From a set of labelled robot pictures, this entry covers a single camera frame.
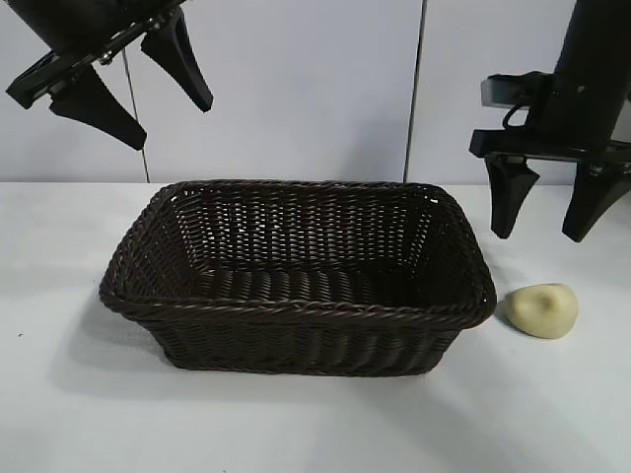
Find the cable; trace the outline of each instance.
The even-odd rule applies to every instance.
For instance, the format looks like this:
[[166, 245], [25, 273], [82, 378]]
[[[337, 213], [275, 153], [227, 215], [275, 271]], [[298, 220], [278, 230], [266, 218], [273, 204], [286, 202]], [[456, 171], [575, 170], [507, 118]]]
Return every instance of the cable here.
[[517, 128], [524, 128], [523, 125], [512, 125], [511, 118], [513, 118], [515, 113], [520, 111], [525, 106], [526, 106], [526, 103], [520, 102], [514, 105], [513, 108], [509, 110], [509, 112], [506, 114], [506, 116], [502, 120], [502, 126], [504, 127], [505, 130], [515, 130]]
[[[134, 95], [134, 88], [131, 85], [131, 74], [129, 73], [129, 61], [127, 60], [127, 49], [122, 50], [122, 62], [125, 66], [125, 75], [127, 76], [127, 84], [129, 85], [129, 94], [131, 95], [131, 105], [134, 109], [134, 118], [136, 121], [140, 123], [138, 119], [138, 108], [136, 107], [136, 96]], [[142, 163], [145, 167], [145, 177], [147, 178], [147, 183], [151, 183], [151, 179], [149, 178], [149, 167], [147, 166], [147, 156], [145, 155], [145, 147], [142, 147], [140, 150], [140, 154], [142, 155]]]

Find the woven basket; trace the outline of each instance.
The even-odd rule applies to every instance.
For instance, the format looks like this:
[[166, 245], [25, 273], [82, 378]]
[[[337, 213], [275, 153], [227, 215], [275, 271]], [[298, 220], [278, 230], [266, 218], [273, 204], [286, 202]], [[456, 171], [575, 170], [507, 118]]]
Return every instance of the woven basket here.
[[100, 296], [177, 367], [346, 376], [427, 372], [496, 305], [454, 199], [396, 183], [168, 186]]

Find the screw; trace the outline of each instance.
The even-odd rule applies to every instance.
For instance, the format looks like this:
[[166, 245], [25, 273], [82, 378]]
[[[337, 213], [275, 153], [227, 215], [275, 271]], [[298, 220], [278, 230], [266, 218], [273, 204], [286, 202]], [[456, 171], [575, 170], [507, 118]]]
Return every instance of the screw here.
[[114, 59], [114, 54], [111, 51], [104, 52], [103, 56], [99, 58], [99, 62], [102, 66], [108, 66]]
[[601, 175], [603, 171], [603, 167], [601, 165], [591, 165], [590, 166], [590, 174], [591, 175]]

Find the wicker basket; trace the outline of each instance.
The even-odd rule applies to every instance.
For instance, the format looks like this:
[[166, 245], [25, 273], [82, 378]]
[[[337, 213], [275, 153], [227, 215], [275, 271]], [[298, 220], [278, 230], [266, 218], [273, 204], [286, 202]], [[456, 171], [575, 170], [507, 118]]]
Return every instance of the wicker basket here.
[[177, 367], [346, 376], [427, 372], [496, 305], [454, 199], [396, 183], [168, 186], [100, 296]]

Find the basket rim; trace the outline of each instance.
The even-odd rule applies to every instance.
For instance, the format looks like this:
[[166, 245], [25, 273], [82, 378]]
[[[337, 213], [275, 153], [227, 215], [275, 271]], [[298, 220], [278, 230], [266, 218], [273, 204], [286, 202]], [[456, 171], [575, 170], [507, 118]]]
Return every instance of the basket rim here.
[[[361, 323], [380, 324], [387, 322], [392, 325], [400, 323], [404, 326], [423, 326], [431, 329], [461, 330], [472, 328], [486, 320], [495, 309], [497, 304], [497, 294], [492, 282], [488, 266], [473, 264], [471, 279], [482, 288], [474, 297], [466, 302], [456, 304], [440, 305], [418, 305], [418, 306], [387, 306], [380, 304], [352, 304], [352, 303], [326, 303], [308, 300], [237, 300], [237, 299], [207, 299], [199, 297], [173, 298], [160, 296], [140, 296], [121, 291], [120, 288], [108, 283], [108, 276], [115, 272], [116, 257], [121, 249], [131, 241], [142, 239], [151, 227], [152, 222], [159, 217], [163, 207], [170, 199], [186, 189], [203, 187], [238, 188], [248, 187], [270, 187], [280, 188], [365, 188], [373, 190], [392, 190], [400, 192], [402, 189], [430, 190], [442, 198], [449, 201], [451, 205], [461, 208], [456, 200], [442, 187], [434, 184], [424, 183], [400, 183], [400, 182], [350, 182], [350, 181], [320, 181], [309, 182], [303, 180], [247, 180], [247, 179], [213, 179], [213, 180], [190, 180], [169, 184], [161, 188], [151, 199], [150, 203], [143, 210], [132, 227], [127, 231], [122, 241], [118, 245], [112, 257], [99, 289], [99, 296], [102, 302], [114, 311], [122, 313], [125, 317], [134, 321], [169, 321], [176, 322], [179, 319], [194, 321], [208, 316], [213, 317], [213, 321], [251, 322], [253, 312], [264, 312], [267, 318], [265, 323]], [[156, 318], [140, 315], [140, 310], [133, 311], [130, 315], [127, 310], [121, 308], [123, 305], [137, 308], [152, 306], [158, 308], [161, 313], [164, 309], [172, 309], [174, 314], [168, 318]], [[466, 321], [460, 314], [467, 314]]]

